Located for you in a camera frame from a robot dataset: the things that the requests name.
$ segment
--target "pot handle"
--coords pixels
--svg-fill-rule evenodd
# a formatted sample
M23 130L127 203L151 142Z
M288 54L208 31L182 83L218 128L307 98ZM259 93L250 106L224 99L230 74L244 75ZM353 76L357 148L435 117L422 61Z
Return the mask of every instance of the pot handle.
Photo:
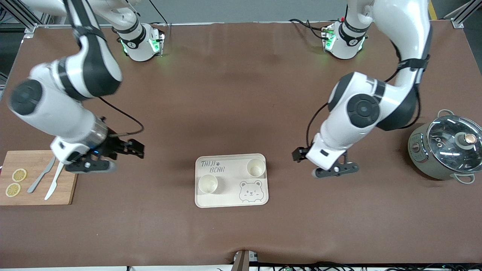
M452 111L450 111L448 109L442 109L437 113L437 118L440 118L440 113L442 113L442 112L448 113L449 115L455 115Z
M450 174L450 176L452 176L455 180L457 180L457 182L461 183L461 184L471 184L475 181L475 176L474 174L470 174L470 175L458 175L458 174ZM470 181L469 182L464 182L462 181L459 177L470 177Z

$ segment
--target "yellow tape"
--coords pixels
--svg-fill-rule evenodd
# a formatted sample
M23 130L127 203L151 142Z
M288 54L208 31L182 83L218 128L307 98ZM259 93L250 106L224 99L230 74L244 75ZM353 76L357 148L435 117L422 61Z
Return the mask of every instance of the yellow tape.
M437 14L435 13L435 9L433 8L432 0L428 1L428 13L430 14L431 20L437 20Z

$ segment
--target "knife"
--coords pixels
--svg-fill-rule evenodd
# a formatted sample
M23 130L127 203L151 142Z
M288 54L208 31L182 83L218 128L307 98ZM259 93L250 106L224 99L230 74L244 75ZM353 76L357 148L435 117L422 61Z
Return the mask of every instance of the knife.
M52 184L50 185L49 191L47 192L47 195L45 196L44 200L48 200L50 196L54 193L55 189L57 188L57 179L59 178L60 172L64 168L64 164L62 162L59 162L59 165L57 166L57 171L55 172L54 179L52 180Z
M40 173L40 176L35 180L35 182L28 188L27 193L33 193L35 191L35 188L37 188L37 185L39 185L40 180L42 180L43 176L47 174L52 167L54 166L55 163L55 156L52 157L52 160L50 160L49 164L45 167L42 173Z

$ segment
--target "white tray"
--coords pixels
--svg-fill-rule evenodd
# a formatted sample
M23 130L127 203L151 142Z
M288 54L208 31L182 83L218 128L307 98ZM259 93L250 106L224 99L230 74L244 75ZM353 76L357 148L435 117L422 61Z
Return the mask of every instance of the white tray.
M254 158L261 159L266 164L266 158L260 153L199 157L196 160L196 205L199 208L213 208L263 205L268 202L267 171L254 178L246 169L248 162ZM211 194L201 192L198 187L199 178L206 174L211 174L218 180L218 188Z

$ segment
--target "gray floor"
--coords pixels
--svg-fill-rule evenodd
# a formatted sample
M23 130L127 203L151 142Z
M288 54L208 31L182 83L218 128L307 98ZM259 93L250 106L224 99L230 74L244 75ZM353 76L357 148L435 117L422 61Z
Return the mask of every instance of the gray floor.
M346 4L340 0L152 0L169 23L287 21L292 18L327 21L342 17ZM467 0L434 0L442 17ZM145 23L162 22L149 0L135 6ZM465 23L465 33L475 59L482 68L482 10ZM8 74L23 34L0 33L0 71Z

